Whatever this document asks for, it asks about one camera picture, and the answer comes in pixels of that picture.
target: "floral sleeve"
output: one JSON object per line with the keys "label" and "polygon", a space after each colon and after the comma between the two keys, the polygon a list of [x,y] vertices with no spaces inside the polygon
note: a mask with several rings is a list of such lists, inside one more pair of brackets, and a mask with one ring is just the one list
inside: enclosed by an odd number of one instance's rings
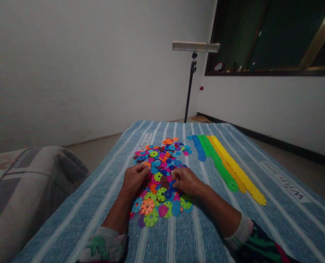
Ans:
{"label": "floral sleeve", "polygon": [[240,262],[298,262],[289,257],[254,221],[248,240],[236,250]]}
{"label": "floral sleeve", "polygon": [[99,227],[88,240],[78,263],[119,262],[125,252],[126,237],[110,228]]}

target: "window frame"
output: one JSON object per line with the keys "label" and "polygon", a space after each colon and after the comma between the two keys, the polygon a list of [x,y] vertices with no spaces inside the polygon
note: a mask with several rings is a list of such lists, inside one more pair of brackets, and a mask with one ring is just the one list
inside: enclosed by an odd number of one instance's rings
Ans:
{"label": "window frame", "polygon": [[[227,12],[229,9],[230,0],[218,0],[215,18],[213,24],[213,30],[211,34],[210,43],[219,43],[222,38],[223,27],[226,22]],[[266,0],[266,8],[259,27],[256,31],[251,50],[248,54],[247,61],[250,58],[251,52],[257,41],[260,29],[262,27],[263,20],[269,8],[270,0]],[[309,47],[307,48],[301,63],[295,68],[277,68],[277,69],[255,69],[254,72],[242,71],[242,72],[215,72],[214,66],[217,61],[217,53],[209,53],[206,62],[205,76],[325,76],[325,66],[311,66],[315,60],[317,54],[321,50],[323,44],[325,43],[325,20],[321,23],[316,35],[312,39]]]}

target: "blue striped bedsheet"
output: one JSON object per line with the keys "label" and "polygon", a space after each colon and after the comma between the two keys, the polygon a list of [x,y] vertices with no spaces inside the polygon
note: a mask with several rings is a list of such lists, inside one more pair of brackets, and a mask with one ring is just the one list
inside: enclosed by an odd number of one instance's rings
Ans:
{"label": "blue striped bedsheet", "polygon": [[[137,121],[126,130],[95,172],[43,225],[13,261],[75,262],[87,240],[101,225],[122,185],[125,170],[147,133],[150,144],[169,137],[191,146],[178,158],[235,208],[255,220],[291,257],[301,262],[325,262],[325,201],[291,175],[230,124]],[[249,194],[229,191],[211,158],[198,160],[188,135],[214,135],[264,194],[260,206]],[[223,245],[210,214],[195,201],[193,212],[159,218],[141,229],[138,216],[129,222],[126,262],[234,262]]]}

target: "person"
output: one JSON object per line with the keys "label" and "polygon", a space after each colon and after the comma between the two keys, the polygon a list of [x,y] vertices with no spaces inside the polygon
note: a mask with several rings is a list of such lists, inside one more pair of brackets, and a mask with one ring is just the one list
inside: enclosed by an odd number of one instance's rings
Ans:
{"label": "person", "polygon": [[[137,164],[125,172],[121,191],[101,227],[87,242],[79,261],[118,262],[126,246],[128,216],[132,200],[151,167]],[[247,216],[228,204],[209,185],[204,184],[189,168],[177,168],[172,173],[174,188],[201,200],[210,211],[237,262],[298,262]]]}

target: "gray floor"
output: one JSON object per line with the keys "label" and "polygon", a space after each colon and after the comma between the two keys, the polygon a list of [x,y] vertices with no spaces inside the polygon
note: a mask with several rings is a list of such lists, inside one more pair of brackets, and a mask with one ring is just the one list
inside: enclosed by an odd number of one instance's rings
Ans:
{"label": "gray floor", "polygon": [[[191,118],[188,122],[198,122]],[[97,140],[67,146],[88,167],[92,173],[120,138],[120,134]],[[265,152],[281,163],[290,173],[299,178],[313,191],[325,199],[325,166],[309,161],[297,155],[278,149],[272,145],[252,139]]]}

